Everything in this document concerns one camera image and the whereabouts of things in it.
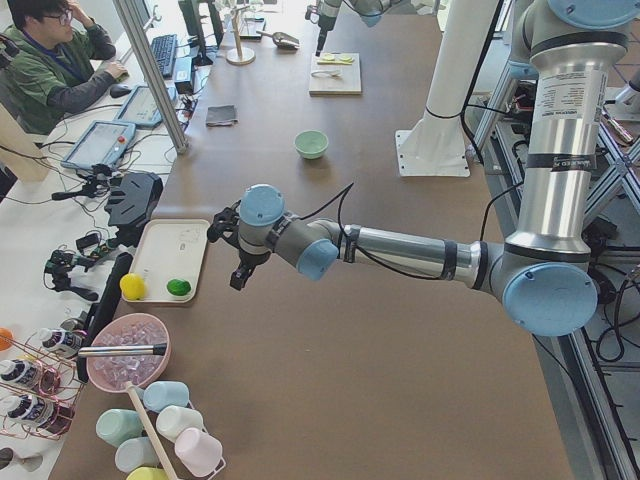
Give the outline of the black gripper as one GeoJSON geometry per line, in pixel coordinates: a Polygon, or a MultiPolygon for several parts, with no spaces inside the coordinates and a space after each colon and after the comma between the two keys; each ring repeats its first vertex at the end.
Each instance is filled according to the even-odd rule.
{"type": "Polygon", "coordinates": [[[317,25],[320,28],[315,55],[320,56],[323,52],[328,32],[331,31],[338,17],[340,10],[340,0],[317,0],[314,4],[307,6],[305,18],[311,19],[312,15],[316,15],[317,25]]]}
{"type": "Polygon", "coordinates": [[[218,240],[224,240],[228,245],[234,247],[239,256],[239,266],[230,276],[229,284],[235,290],[242,290],[254,269],[264,264],[270,257],[270,252],[250,253],[244,247],[240,246],[239,241],[239,206],[241,201],[234,202],[231,206],[225,207],[222,211],[216,213],[212,224],[207,230],[207,239],[210,243],[218,240]]]}

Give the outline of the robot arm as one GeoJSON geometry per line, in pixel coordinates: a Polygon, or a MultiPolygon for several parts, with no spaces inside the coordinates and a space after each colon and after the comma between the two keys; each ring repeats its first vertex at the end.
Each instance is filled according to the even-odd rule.
{"type": "Polygon", "coordinates": [[[518,223],[502,244],[301,217],[286,209],[278,189],[258,184],[217,213],[207,233],[238,252],[232,287],[243,288],[274,255],[313,280],[336,260],[367,262],[484,291],[535,335],[583,327],[597,308],[582,230],[607,74],[626,53],[638,12],[635,1],[533,1],[521,14],[512,51],[532,65],[538,81],[518,223]]]}
{"type": "Polygon", "coordinates": [[[375,26],[383,14],[415,14],[416,6],[411,1],[342,1],[317,0],[306,7],[305,19],[319,27],[315,56],[324,50],[328,34],[334,29],[341,7],[345,5],[355,12],[368,26],[375,26]]]}

